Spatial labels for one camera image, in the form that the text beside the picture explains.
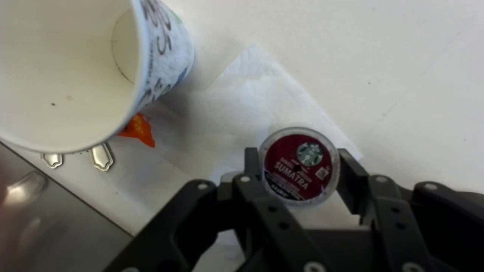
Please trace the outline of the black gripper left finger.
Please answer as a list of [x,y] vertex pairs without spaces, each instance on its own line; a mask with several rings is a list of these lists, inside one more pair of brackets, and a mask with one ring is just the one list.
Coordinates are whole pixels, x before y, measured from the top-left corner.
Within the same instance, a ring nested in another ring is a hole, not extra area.
[[249,149],[244,171],[230,182],[187,183],[105,272],[193,272],[229,230],[244,253],[238,272],[332,272],[329,257],[261,177],[259,152]]

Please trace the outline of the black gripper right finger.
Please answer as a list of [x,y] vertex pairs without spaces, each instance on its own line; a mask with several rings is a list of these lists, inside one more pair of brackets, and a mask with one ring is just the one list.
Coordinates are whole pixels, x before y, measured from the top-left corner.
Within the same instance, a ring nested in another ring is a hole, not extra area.
[[377,239],[391,272],[484,272],[484,195],[438,182],[412,189],[339,152],[338,194]]

